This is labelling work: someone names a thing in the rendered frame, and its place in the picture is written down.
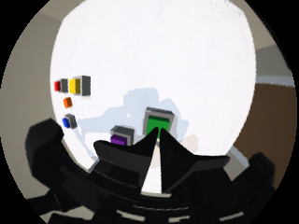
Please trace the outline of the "yellow button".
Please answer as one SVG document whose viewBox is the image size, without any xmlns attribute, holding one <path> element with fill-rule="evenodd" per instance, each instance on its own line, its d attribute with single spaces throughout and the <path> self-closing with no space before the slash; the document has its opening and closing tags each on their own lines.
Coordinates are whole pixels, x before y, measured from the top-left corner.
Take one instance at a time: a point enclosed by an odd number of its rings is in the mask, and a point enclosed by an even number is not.
<svg viewBox="0 0 299 224">
<path fill-rule="evenodd" d="M 74 96 L 89 96 L 91 93 L 91 76 L 75 76 L 70 79 L 70 90 L 68 92 L 74 94 Z"/>
</svg>

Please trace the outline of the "purple button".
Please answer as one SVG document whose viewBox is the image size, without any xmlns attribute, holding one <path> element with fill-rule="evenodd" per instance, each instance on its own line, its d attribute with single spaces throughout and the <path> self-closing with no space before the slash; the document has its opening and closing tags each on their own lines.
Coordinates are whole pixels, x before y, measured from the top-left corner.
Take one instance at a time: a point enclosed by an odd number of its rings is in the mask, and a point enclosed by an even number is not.
<svg viewBox="0 0 299 224">
<path fill-rule="evenodd" d="M 111 130 L 111 137 L 109 141 L 116 143 L 116 145 L 133 146 L 135 142 L 134 128 L 116 126 Z"/>
</svg>

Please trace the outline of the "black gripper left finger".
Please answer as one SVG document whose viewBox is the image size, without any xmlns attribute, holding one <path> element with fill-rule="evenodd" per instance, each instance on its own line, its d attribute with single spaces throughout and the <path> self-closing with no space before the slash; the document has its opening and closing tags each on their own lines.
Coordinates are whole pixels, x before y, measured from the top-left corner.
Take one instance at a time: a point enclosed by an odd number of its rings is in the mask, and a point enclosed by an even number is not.
<svg viewBox="0 0 299 224">
<path fill-rule="evenodd" d="M 96 150 L 98 160 L 108 161 L 108 163 L 141 173 L 138 186 L 143 187 L 150 170 L 150 161 L 152 161 L 153 149 L 156 146 L 157 134 L 158 127 L 133 146 L 116 145 L 116 143 L 100 139 L 100 141 L 93 143 L 93 148 Z"/>
</svg>

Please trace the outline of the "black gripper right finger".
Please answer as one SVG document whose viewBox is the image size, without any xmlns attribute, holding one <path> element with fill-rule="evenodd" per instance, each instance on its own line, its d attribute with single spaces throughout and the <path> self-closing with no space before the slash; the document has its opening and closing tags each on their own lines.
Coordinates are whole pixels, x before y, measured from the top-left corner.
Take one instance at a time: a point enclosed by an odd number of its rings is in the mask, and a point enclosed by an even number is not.
<svg viewBox="0 0 299 224">
<path fill-rule="evenodd" d="M 179 186 L 180 182 L 188 178 L 195 171 L 225 167 L 229 156 L 202 156 L 193 154 L 189 149 L 176 141 L 176 138 L 165 130 L 160 130 L 160 161 L 161 161 L 161 193 L 171 194 L 171 189 Z"/>
</svg>

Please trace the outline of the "orange block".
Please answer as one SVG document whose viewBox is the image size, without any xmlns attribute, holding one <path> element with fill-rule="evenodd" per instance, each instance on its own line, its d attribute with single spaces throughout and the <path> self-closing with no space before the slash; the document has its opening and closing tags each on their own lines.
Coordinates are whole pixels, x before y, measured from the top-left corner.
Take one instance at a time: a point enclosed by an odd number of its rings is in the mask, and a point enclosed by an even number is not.
<svg viewBox="0 0 299 224">
<path fill-rule="evenodd" d="M 64 108 L 71 107 L 72 105 L 71 97 L 64 98 L 63 101 L 64 101 Z"/>
</svg>

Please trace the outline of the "red button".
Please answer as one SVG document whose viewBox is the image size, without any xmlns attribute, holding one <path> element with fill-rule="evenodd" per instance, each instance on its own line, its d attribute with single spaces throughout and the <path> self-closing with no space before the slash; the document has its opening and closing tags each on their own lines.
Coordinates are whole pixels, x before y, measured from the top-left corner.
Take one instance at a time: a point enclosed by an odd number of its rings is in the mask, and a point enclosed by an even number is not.
<svg viewBox="0 0 299 224">
<path fill-rule="evenodd" d="M 54 90 L 56 90 L 57 93 L 68 93 L 68 79 L 59 79 L 57 78 L 57 82 L 55 82 L 55 87 L 53 87 Z"/>
</svg>

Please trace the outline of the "blue button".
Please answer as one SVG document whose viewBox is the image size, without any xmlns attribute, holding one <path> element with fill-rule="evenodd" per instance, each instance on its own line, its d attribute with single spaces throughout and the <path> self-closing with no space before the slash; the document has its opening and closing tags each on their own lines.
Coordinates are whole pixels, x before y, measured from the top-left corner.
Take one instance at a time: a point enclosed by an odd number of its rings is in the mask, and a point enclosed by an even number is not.
<svg viewBox="0 0 299 224">
<path fill-rule="evenodd" d="M 64 123 L 64 127 L 66 128 L 70 127 L 72 128 L 72 130 L 78 127 L 78 123 L 76 122 L 76 116 L 71 115 L 71 113 L 67 113 L 67 115 L 64 115 L 63 123 Z"/>
</svg>

